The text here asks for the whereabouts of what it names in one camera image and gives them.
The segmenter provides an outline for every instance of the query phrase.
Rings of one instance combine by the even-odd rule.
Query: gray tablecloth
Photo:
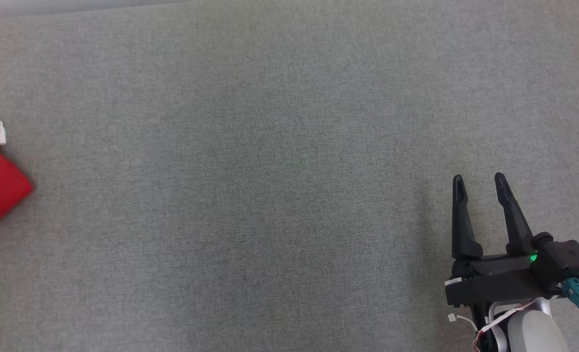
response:
[[[579,2],[201,1],[0,20],[35,192],[0,221],[0,352],[470,351],[451,179],[579,241]],[[579,352],[579,312],[553,310]]]

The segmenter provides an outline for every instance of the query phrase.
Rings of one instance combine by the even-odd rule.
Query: black knob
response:
[[[546,242],[552,242],[555,238],[549,232],[542,232],[537,234],[530,240],[530,245],[533,246],[536,250],[541,249],[541,246]]]

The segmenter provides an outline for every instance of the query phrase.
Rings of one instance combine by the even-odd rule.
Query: gray fabric surface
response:
[[[579,241],[579,2],[212,0],[0,20],[0,352],[470,351],[451,179]],[[579,313],[554,302],[579,352]]]

